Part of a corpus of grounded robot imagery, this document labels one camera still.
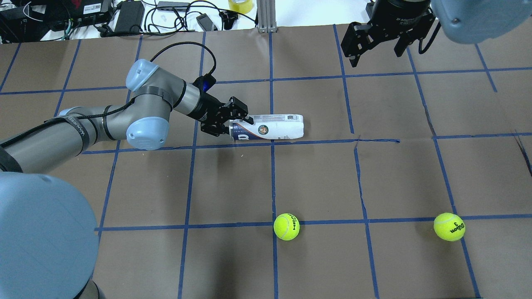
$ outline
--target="blue tape line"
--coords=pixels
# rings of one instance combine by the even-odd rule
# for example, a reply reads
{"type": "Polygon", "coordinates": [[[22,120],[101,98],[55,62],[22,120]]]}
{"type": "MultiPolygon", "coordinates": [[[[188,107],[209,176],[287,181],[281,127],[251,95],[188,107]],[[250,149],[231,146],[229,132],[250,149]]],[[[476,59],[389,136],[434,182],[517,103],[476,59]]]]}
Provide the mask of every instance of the blue tape line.
{"type": "Polygon", "coordinates": [[[273,79],[273,43],[271,32],[268,33],[268,53],[270,56],[270,80],[273,79]]]}
{"type": "Polygon", "coordinates": [[[126,89],[126,86],[111,86],[111,87],[89,87],[89,88],[71,88],[65,89],[66,93],[69,92],[90,92],[93,90],[111,90],[111,89],[126,89]]]}
{"type": "MultiPolygon", "coordinates": [[[[488,69],[489,72],[500,71],[523,71],[532,70],[532,67],[528,68],[502,68],[502,69],[488,69]]],[[[417,74],[445,74],[445,73],[475,73],[485,72],[486,70],[449,70],[449,71],[424,71],[417,72],[417,74]]],[[[404,76],[412,75],[413,72],[399,72],[399,73],[374,73],[374,74],[347,74],[346,78],[357,77],[384,77],[384,76],[404,76]]],[[[233,83],[253,83],[253,82],[266,82],[266,81],[294,81],[294,80],[316,80],[316,79],[339,79],[342,76],[317,76],[317,77],[294,77],[294,78],[272,78],[272,79],[252,79],[252,80],[233,80],[233,81],[218,81],[216,84],[233,84],[233,83]]],[[[112,87],[92,87],[92,88],[74,88],[66,89],[65,92],[83,92],[88,90],[107,90],[107,89],[126,89],[126,86],[112,86],[112,87]]],[[[0,95],[17,95],[17,94],[40,94],[40,93],[57,93],[61,92],[61,89],[52,90],[29,90],[24,92],[0,92],[0,95]]]]}
{"type": "Polygon", "coordinates": [[[223,227],[261,227],[272,226],[273,222],[235,222],[235,223],[213,223],[213,224],[201,224],[201,225],[188,225],[188,229],[200,229],[200,228],[223,228],[223,227]]]}
{"type": "Polygon", "coordinates": [[[478,44],[475,44],[475,48],[477,49],[477,53],[478,53],[478,56],[480,57],[480,61],[482,61],[482,66],[484,67],[484,71],[486,72],[486,75],[488,75],[489,83],[492,85],[493,92],[497,92],[497,87],[495,87],[495,83],[493,83],[492,75],[489,73],[488,66],[486,65],[486,62],[484,61],[484,57],[482,56],[482,52],[480,51],[478,44]]]}
{"type": "Polygon", "coordinates": [[[300,144],[327,144],[327,143],[352,143],[352,142],[393,142],[400,143],[399,139],[335,139],[335,140],[308,140],[308,141],[282,141],[275,145],[300,145],[300,144]]]}
{"type": "MultiPolygon", "coordinates": [[[[273,114],[273,43],[272,33],[268,33],[269,42],[269,56],[270,56],[270,114],[273,114]]],[[[277,216],[277,208],[275,206],[275,143],[270,142],[270,156],[271,156],[271,220],[275,221],[277,216]]],[[[272,229],[272,253],[273,253],[273,298],[279,299],[279,282],[278,282],[278,267],[277,267],[277,236],[272,229]]]]}
{"type": "Polygon", "coordinates": [[[460,216],[460,218],[462,218],[462,220],[522,219],[532,218],[532,214],[473,215],[460,216]]]}
{"type": "MultiPolygon", "coordinates": [[[[498,220],[498,219],[529,219],[532,214],[502,214],[502,215],[471,215],[460,216],[462,220],[498,220]]],[[[341,224],[364,224],[368,223],[400,223],[400,222],[432,222],[434,217],[418,218],[375,218],[375,219],[338,219],[338,220],[302,220],[301,225],[341,225],[341,224]]],[[[264,227],[272,226],[273,222],[235,222],[235,223],[207,223],[188,225],[188,229],[224,228],[224,227],[264,227]]],[[[184,229],[185,225],[159,225],[159,226],[124,226],[102,227],[94,231],[122,231],[122,230],[158,230],[158,229],[184,229]]]]}
{"type": "Polygon", "coordinates": [[[2,80],[2,84],[0,85],[0,92],[2,91],[2,88],[4,88],[4,84],[7,81],[7,76],[9,76],[9,72],[11,72],[11,67],[13,67],[13,63],[15,63],[15,59],[17,54],[19,53],[21,43],[16,47],[15,54],[13,54],[13,58],[11,59],[11,63],[9,64],[9,67],[7,67],[7,71],[5,73],[4,79],[2,80]]]}
{"type": "Polygon", "coordinates": [[[353,118],[351,116],[351,105],[349,104],[349,93],[347,92],[347,82],[345,80],[344,61],[342,59],[342,49],[340,48],[340,40],[338,39],[338,31],[336,30],[336,24],[333,24],[332,29],[334,30],[334,38],[336,40],[338,58],[340,59],[340,69],[342,71],[342,83],[344,84],[344,97],[345,97],[345,106],[347,108],[347,118],[349,120],[349,130],[351,131],[351,134],[354,134],[355,130],[353,128],[353,118]]]}
{"type": "MultiPolygon", "coordinates": [[[[353,143],[353,142],[392,142],[400,143],[399,139],[336,139],[336,140],[309,140],[309,141],[297,141],[297,142],[275,142],[275,145],[304,145],[304,144],[330,144],[330,143],[353,143]]],[[[267,143],[233,143],[233,144],[211,144],[211,145],[196,145],[197,150],[202,150],[205,148],[230,148],[230,147],[260,147],[260,146],[271,146],[271,142],[267,143]]],[[[161,147],[156,149],[156,151],[174,151],[174,150],[191,150],[192,146],[179,146],[179,147],[161,147]]],[[[146,151],[145,149],[138,148],[121,148],[118,150],[122,152],[142,152],[146,151]]],[[[100,154],[105,151],[93,151],[85,152],[88,154],[100,154]]]]}
{"type": "Polygon", "coordinates": [[[114,149],[106,149],[103,151],[84,151],[81,153],[82,155],[95,155],[95,154],[110,154],[110,153],[116,153],[117,151],[114,149]]]}
{"type": "Polygon", "coordinates": [[[375,293],[375,298],[379,299],[379,287],[377,283],[377,272],[375,270],[375,259],[373,257],[373,245],[371,244],[371,234],[369,230],[369,221],[368,221],[368,211],[366,210],[364,204],[364,197],[362,192],[362,182],[360,179],[360,161],[359,161],[359,151],[357,148],[353,150],[355,156],[355,166],[356,166],[356,178],[359,183],[359,192],[360,192],[360,202],[362,204],[362,215],[364,217],[364,226],[366,233],[366,241],[368,243],[368,255],[369,255],[369,266],[371,268],[371,279],[373,280],[373,292],[375,293]]]}
{"type": "Polygon", "coordinates": [[[358,77],[387,77],[387,76],[406,76],[412,75],[413,72],[398,72],[398,73],[375,73],[375,74],[347,74],[346,78],[358,78],[358,77]]]}
{"type": "Polygon", "coordinates": [[[292,77],[292,78],[273,78],[273,81],[298,81],[298,80],[319,80],[319,79],[340,79],[342,76],[313,76],[313,77],[292,77]]]}
{"type": "Polygon", "coordinates": [[[138,46],[137,46],[137,54],[135,55],[135,61],[138,60],[138,57],[140,55],[140,47],[142,45],[142,35],[138,39],[138,46]]]}
{"type": "Polygon", "coordinates": [[[61,102],[63,101],[63,96],[65,94],[65,90],[67,89],[68,80],[70,79],[70,75],[72,74],[72,69],[74,68],[74,63],[76,62],[76,57],[78,56],[79,46],[81,45],[81,39],[78,39],[78,45],[76,46],[76,51],[74,52],[74,57],[72,58],[72,62],[70,63],[70,68],[68,70],[68,74],[65,79],[65,84],[63,85],[63,90],[61,91],[61,96],[59,96],[59,102],[57,103],[57,107],[55,108],[54,117],[57,116],[59,113],[59,107],[61,106],[61,102]]]}
{"type": "MultiPolygon", "coordinates": [[[[277,208],[275,205],[276,190],[275,190],[275,145],[271,143],[271,212],[272,225],[277,216],[277,208]]],[[[279,275],[277,265],[277,236],[272,230],[272,245],[273,245],[273,296],[279,299],[279,275]]]]}
{"type": "Polygon", "coordinates": [[[131,91],[128,90],[128,95],[126,96],[126,104],[129,102],[130,97],[131,97],[131,91]]]}
{"type": "Polygon", "coordinates": [[[526,133],[502,133],[502,134],[478,134],[478,135],[447,135],[435,136],[436,139],[461,139],[461,138],[491,138],[491,137],[514,137],[514,136],[532,136],[532,132],[526,133]]]}
{"type": "Polygon", "coordinates": [[[469,252],[467,250],[466,239],[463,237],[460,242],[462,243],[462,249],[464,251],[465,263],[467,264],[467,269],[469,270],[469,276],[471,278],[471,283],[473,284],[473,290],[475,291],[475,298],[480,297],[480,291],[478,290],[477,279],[475,278],[475,273],[473,272],[473,266],[471,265],[471,259],[469,258],[469,252]]]}
{"type": "Polygon", "coordinates": [[[451,192],[451,184],[449,184],[449,179],[447,177],[447,171],[445,170],[445,165],[443,164],[442,153],[439,150],[438,140],[434,138],[433,141],[434,141],[434,147],[436,148],[436,155],[438,156],[439,167],[442,169],[442,175],[445,181],[445,188],[447,188],[447,194],[449,196],[449,201],[451,202],[451,208],[453,210],[453,214],[458,214],[458,212],[456,211],[456,206],[454,205],[453,193],[451,192]]]}
{"type": "Polygon", "coordinates": [[[344,219],[344,220],[305,220],[300,221],[301,225],[329,225],[329,224],[360,224],[366,223],[364,219],[344,219]]]}
{"type": "MultiPolygon", "coordinates": [[[[206,32],[203,32],[202,44],[205,45],[206,32]]],[[[205,56],[205,50],[202,48],[201,57],[199,60],[199,76],[203,73],[203,59],[205,56]]],[[[192,155],[190,157],[190,173],[188,176],[188,193],[187,193],[187,210],[185,213],[185,227],[183,232],[183,245],[181,249],[181,266],[179,268],[179,286],[177,292],[177,298],[181,299],[183,296],[183,280],[185,275],[185,261],[187,255],[187,240],[188,240],[188,224],[190,219],[190,203],[192,201],[192,184],[194,179],[194,164],[196,161],[196,143],[198,136],[198,122],[194,122],[194,138],[192,141],[192,155]]]]}
{"type": "Polygon", "coordinates": [[[423,94],[423,89],[421,89],[421,83],[419,82],[418,73],[415,69],[414,59],[412,59],[412,54],[410,53],[409,48],[406,48],[406,53],[408,54],[408,59],[410,60],[410,66],[412,66],[412,71],[414,72],[415,84],[418,86],[419,96],[421,97],[423,108],[425,109],[425,116],[427,117],[427,122],[429,124],[430,131],[432,132],[433,136],[436,136],[437,135],[436,131],[434,130],[432,120],[430,119],[429,108],[427,106],[427,102],[425,101],[425,95],[423,94]]]}
{"type": "Polygon", "coordinates": [[[251,79],[251,80],[217,81],[216,84],[254,83],[254,82],[267,82],[267,81],[270,81],[270,79],[251,79]]]}
{"type": "Polygon", "coordinates": [[[375,219],[368,219],[368,221],[369,223],[426,222],[426,221],[434,221],[434,217],[375,218],[375,219]]]}
{"type": "Polygon", "coordinates": [[[5,92],[0,93],[0,95],[30,95],[30,94],[49,94],[49,93],[60,93],[62,89],[52,89],[52,90],[32,90],[28,92],[5,92]]]}
{"type": "Polygon", "coordinates": [[[490,72],[502,72],[502,71],[528,71],[532,70],[532,67],[526,68],[498,68],[498,69],[488,69],[490,72]]]}
{"type": "Polygon", "coordinates": [[[456,74],[456,73],[483,73],[486,70],[449,70],[449,71],[424,71],[418,74],[456,74]]]}
{"type": "MultiPolygon", "coordinates": [[[[204,32],[203,32],[203,38],[202,38],[202,44],[203,44],[203,45],[205,45],[205,39],[206,39],[206,37],[207,37],[207,34],[206,34],[206,32],[204,31],[204,32]]],[[[200,56],[201,58],[199,59],[199,75],[200,75],[200,76],[201,76],[202,73],[203,73],[203,57],[204,57],[204,55],[205,55],[205,48],[202,47],[202,48],[201,48],[201,56],[200,56]]]]}
{"type": "MultiPolygon", "coordinates": [[[[443,179],[445,181],[445,187],[447,188],[447,194],[449,195],[449,201],[451,203],[451,208],[453,210],[453,214],[458,214],[458,212],[456,211],[456,206],[454,204],[453,193],[451,192],[451,185],[449,184],[447,171],[445,170],[445,165],[443,163],[442,153],[441,153],[441,151],[439,149],[438,139],[433,138],[433,141],[434,141],[434,147],[436,148],[436,154],[438,155],[439,165],[440,165],[440,168],[442,169],[442,175],[443,175],[443,179]]],[[[469,253],[467,251],[467,246],[466,246],[466,242],[465,242],[464,238],[461,239],[461,242],[462,242],[462,249],[464,251],[465,261],[466,261],[466,264],[467,264],[467,267],[468,267],[468,270],[469,270],[469,276],[471,278],[471,283],[473,284],[473,289],[475,290],[476,298],[480,298],[480,292],[478,290],[477,281],[475,279],[475,273],[473,271],[473,267],[472,267],[471,261],[469,259],[469,253]]]]}
{"type": "Polygon", "coordinates": [[[129,231],[129,230],[162,230],[162,229],[184,229],[184,225],[156,225],[156,226],[123,226],[123,227],[102,227],[99,231],[129,231]]]}
{"type": "Polygon", "coordinates": [[[113,166],[111,167],[111,174],[109,175],[109,183],[107,184],[107,191],[105,192],[105,200],[103,202],[102,217],[100,218],[98,239],[102,238],[102,228],[105,221],[105,214],[107,213],[107,205],[109,204],[109,195],[111,194],[111,186],[113,185],[114,170],[117,167],[118,149],[120,148],[120,140],[117,141],[116,151],[114,153],[113,166]]]}

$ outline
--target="blue joint cap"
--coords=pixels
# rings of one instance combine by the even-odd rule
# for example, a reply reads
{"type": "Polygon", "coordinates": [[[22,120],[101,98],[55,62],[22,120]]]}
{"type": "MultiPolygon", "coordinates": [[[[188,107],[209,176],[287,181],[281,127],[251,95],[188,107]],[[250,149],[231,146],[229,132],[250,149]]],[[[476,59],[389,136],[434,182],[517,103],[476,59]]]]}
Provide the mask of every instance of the blue joint cap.
{"type": "Polygon", "coordinates": [[[135,61],[128,76],[126,77],[126,87],[132,92],[139,89],[155,73],[159,66],[146,59],[135,61]]]}
{"type": "Polygon", "coordinates": [[[126,138],[131,146],[140,150],[152,151],[164,145],[169,128],[170,125],[164,118],[141,118],[128,127],[126,138]]]}

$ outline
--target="power adapter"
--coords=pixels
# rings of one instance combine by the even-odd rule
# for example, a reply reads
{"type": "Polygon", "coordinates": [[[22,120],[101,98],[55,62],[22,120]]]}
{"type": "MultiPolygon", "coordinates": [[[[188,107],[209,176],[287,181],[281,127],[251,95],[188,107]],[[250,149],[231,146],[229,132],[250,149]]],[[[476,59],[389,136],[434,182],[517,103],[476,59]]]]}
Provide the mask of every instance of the power adapter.
{"type": "Polygon", "coordinates": [[[120,2],[117,5],[120,10],[115,32],[130,32],[132,34],[140,32],[140,23],[144,15],[144,5],[140,1],[120,2]]]}

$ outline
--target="white cable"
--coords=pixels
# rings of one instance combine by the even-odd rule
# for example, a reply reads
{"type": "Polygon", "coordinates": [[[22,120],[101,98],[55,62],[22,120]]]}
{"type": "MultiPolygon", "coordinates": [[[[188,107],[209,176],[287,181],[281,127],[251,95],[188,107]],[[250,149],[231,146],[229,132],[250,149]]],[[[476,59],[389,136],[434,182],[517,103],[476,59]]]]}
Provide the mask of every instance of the white cable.
{"type": "Polygon", "coordinates": [[[29,16],[29,14],[30,14],[30,7],[29,7],[30,3],[31,3],[31,1],[28,2],[28,4],[26,4],[26,5],[24,6],[24,8],[22,9],[22,13],[23,13],[25,16],[27,16],[28,18],[30,18],[30,19],[32,19],[32,20],[34,20],[34,21],[43,22],[43,20],[37,20],[37,19],[34,19],[34,18],[32,18],[32,17],[29,16]]]}

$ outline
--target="wire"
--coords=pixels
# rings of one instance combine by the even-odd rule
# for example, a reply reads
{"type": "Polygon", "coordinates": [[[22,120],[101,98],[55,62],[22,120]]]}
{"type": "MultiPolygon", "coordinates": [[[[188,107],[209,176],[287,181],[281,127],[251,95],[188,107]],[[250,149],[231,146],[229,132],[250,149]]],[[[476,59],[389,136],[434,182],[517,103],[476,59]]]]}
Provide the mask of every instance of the wire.
{"type": "Polygon", "coordinates": [[[61,2],[61,5],[63,5],[63,7],[65,8],[66,10],[66,14],[68,15],[68,19],[72,19],[72,16],[70,15],[70,11],[68,9],[68,7],[65,5],[64,1],[60,1],[61,2]]]}
{"type": "Polygon", "coordinates": [[[74,31],[76,29],[78,29],[80,25],[81,25],[81,22],[78,22],[78,24],[76,26],[74,26],[74,28],[72,30],[70,30],[70,32],[65,36],[65,39],[69,40],[70,37],[74,34],[74,31]]]}
{"type": "Polygon", "coordinates": [[[93,114],[93,115],[86,115],[86,116],[82,116],[82,117],[76,117],[77,119],[89,119],[89,118],[101,118],[101,117],[106,117],[106,116],[109,116],[111,114],[115,114],[115,113],[118,113],[120,111],[124,111],[125,109],[127,109],[129,106],[133,105],[133,103],[135,102],[135,100],[133,99],[132,101],[128,102],[126,105],[120,107],[120,108],[117,108],[113,111],[109,111],[107,113],[102,113],[102,114],[93,114]]]}
{"type": "Polygon", "coordinates": [[[72,21],[69,19],[68,20],[68,27],[65,29],[64,31],[64,35],[63,35],[63,39],[66,39],[66,37],[68,36],[68,34],[70,33],[70,29],[72,28],[72,21]]]}
{"type": "Polygon", "coordinates": [[[28,18],[30,18],[30,19],[32,19],[32,20],[34,20],[34,21],[37,21],[37,22],[44,22],[43,20],[37,20],[37,19],[34,19],[34,18],[30,17],[30,7],[29,7],[30,3],[31,3],[31,1],[28,2],[28,3],[24,6],[24,8],[22,8],[22,13],[23,13],[25,16],[27,16],[28,18]]]}
{"type": "Polygon", "coordinates": [[[149,30],[150,26],[154,26],[155,29],[157,29],[157,32],[158,32],[158,33],[161,33],[161,31],[159,30],[159,27],[161,27],[161,28],[167,28],[167,29],[174,29],[176,32],[178,32],[179,30],[181,30],[181,29],[183,29],[183,28],[186,28],[186,30],[188,31],[188,27],[185,26],[185,23],[183,22],[183,18],[179,15],[179,13],[177,13],[176,9],[172,8],[172,10],[174,10],[174,13],[176,13],[176,15],[177,15],[177,18],[176,18],[176,19],[174,20],[174,22],[173,22],[173,27],[168,27],[168,26],[163,26],[163,25],[157,25],[157,24],[155,24],[155,22],[153,21],[153,15],[154,15],[154,13],[152,13],[152,17],[151,17],[151,19],[152,19],[152,23],[148,25],[148,31],[150,31],[150,30],[149,30]],[[177,29],[177,26],[178,26],[177,21],[178,21],[178,20],[179,20],[179,22],[181,23],[181,27],[180,27],[179,29],[177,29]]]}
{"type": "Polygon", "coordinates": [[[419,54],[424,54],[427,50],[429,50],[430,46],[434,42],[434,39],[436,38],[436,35],[438,34],[438,31],[439,31],[441,26],[442,25],[440,24],[440,22],[438,22],[438,24],[436,25],[436,28],[434,28],[434,32],[433,32],[432,36],[429,39],[429,42],[427,43],[427,46],[425,46],[424,49],[422,49],[423,48],[423,40],[422,39],[419,40],[419,47],[418,47],[418,53],[419,54]]]}
{"type": "MultiPolygon", "coordinates": [[[[118,109],[115,109],[113,111],[109,111],[107,113],[102,113],[102,114],[94,114],[94,115],[87,115],[87,116],[80,116],[80,117],[76,117],[77,119],[91,119],[91,118],[100,118],[100,117],[106,117],[108,115],[111,115],[111,114],[115,114],[115,113],[118,113],[120,111],[123,111],[125,109],[127,109],[129,106],[133,105],[133,103],[135,102],[135,100],[132,100],[130,101],[129,103],[127,103],[126,105],[118,108],[118,109]]],[[[6,140],[4,141],[3,143],[0,144],[0,147],[8,147],[12,144],[14,144],[15,142],[18,142],[20,140],[22,140],[23,138],[25,137],[28,137],[29,135],[33,134],[33,133],[36,133],[40,130],[43,130],[43,129],[46,129],[50,126],[53,126],[55,124],[58,124],[58,123],[61,123],[63,122],[64,120],[61,119],[61,117],[59,118],[52,118],[50,120],[47,120],[45,123],[43,124],[40,124],[32,129],[29,129],[27,130],[26,132],[24,133],[21,133],[19,135],[16,135],[15,137],[9,139],[9,140],[6,140]]]]}
{"type": "Polygon", "coordinates": [[[147,22],[148,22],[148,17],[150,16],[150,13],[152,14],[151,17],[153,18],[153,14],[155,13],[155,11],[156,11],[157,9],[175,9],[175,8],[178,8],[178,7],[181,7],[181,8],[186,7],[186,11],[187,11],[187,12],[190,10],[191,7],[204,7],[204,8],[209,8],[209,9],[216,9],[216,10],[218,10],[219,13],[220,13],[221,11],[234,12],[234,13],[236,13],[236,14],[243,15],[244,17],[248,18],[249,20],[255,22],[255,20],[254,20],[253,18],[250,18],[249,16],[247,16],[247,15],[245,15],[245,14],[243,14],[243,13],[240,13],[240,12],[237,12],[237,11],[232,11],[232,10],[220,9],[220,8],[218,8],[217,6],[214,6],[214,7],[213,7],[213,6],[206,6],[206,5],[192,5],[192,4],[195,3],[195,2],[207,2],[207,3],[209,3],[209,4],[212,4],[212,3],[210,3],[209,1],[196,0],[196,1],[192,1],[191,3],[189,3],[189,5],[186,5],[186,6],[183,5],[183,6],[158,6],[158,7],[154,7],[154,8],[152,8],[152,9],[148,10],[148,12],[146,13],[146,15],[145,15],[145,17],[144,17],[144,30],[149,31],[148,28],[147,28],[147,26],[148,26],[147,22]]]}
{"type": "Polygon", "coordinates": [[[153,3],[154,3],[154,4],[148,3],[148,2],[146,2],[146,1],[144,1],[144,0],[140,0],[140,1],[141,1],[142,3],[144,3],[144,4],[146,4],[146,5],[157,6],[157,2],[155,2],[155,0],[153,0],[153,3]]]}
{"type": "Polygon", "coordinates": [[[204,48],[205,50],[207,50],[207,52],[212,56],[213,66],[212,66],[211,70],[206,74],[206,76],[212,75],[212,73],[216,69],[216,57],[214,56],[214,53],[209,48],[207,48],[205,45],[197,43],[195,41],[181,41],[179,43],[170,44],[170,45],[162,48],[162,50],[160,50],[159,52],[157,52],[157,54],[155,54],[149,61],[153,62],[164,51],[166,51],[166,50],[168,50],[168,49],[170,49],[172,47],[179,46],[179,45],[196,45],[196,46],[200,46],[200,47],[204,48]]]}

